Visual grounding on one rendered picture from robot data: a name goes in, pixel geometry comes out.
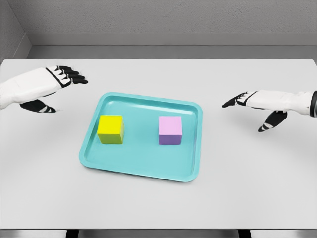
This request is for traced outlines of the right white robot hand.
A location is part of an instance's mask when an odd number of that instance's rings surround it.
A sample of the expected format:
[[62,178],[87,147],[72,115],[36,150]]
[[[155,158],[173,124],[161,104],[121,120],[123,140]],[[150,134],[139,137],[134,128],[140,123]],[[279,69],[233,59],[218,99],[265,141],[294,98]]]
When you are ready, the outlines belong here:
[[271,110],[271,114],[258,128],[258,132],[265,132],[280,125],[288,116],[288,99],[285,93],[277,91],[247,91],[243,92],[227,102],[222,107],[227,108],[235,105],[250,107],[259,110]]

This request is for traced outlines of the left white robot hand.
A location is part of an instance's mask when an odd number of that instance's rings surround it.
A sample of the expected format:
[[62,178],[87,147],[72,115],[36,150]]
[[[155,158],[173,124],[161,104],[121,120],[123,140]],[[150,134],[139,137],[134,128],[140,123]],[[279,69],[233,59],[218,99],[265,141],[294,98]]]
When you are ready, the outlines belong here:
[[88,80],[69,66],[41,67],[11,78],[14,103],[36,113],[55,113],[56,110],[40,98],[56,93],[72,84],[87,84]]

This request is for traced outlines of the yellow cube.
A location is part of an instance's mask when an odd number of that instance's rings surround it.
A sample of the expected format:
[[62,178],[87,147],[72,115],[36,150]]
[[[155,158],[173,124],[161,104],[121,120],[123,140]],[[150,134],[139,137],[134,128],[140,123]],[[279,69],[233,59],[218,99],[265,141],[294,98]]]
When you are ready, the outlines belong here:
[[122,144],[124,138],[124,121],[120,115],[101,115],[97,136],[101,144]]

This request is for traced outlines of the pink cube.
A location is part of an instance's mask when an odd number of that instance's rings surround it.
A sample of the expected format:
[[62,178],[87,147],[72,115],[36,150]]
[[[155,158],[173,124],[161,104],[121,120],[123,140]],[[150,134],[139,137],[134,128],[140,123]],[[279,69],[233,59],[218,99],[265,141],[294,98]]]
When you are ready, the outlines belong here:
[[182,135],[181,116],[159,116],[160,145],[180,145]]

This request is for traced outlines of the teal rectangular tray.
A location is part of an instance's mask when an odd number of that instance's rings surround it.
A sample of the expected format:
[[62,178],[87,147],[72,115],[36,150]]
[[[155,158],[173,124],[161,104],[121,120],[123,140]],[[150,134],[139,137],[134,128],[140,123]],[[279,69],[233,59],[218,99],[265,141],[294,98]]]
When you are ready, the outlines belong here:
[[[122,144],[101,144],[97,136],[101,115],[123,117]],[[182,118],[181,144],[159,144],[160,116]],[[203,110],[194,102],[106,93],[97,103],[79,160],[93,169],[190,182],[199,174],[202,126]]]

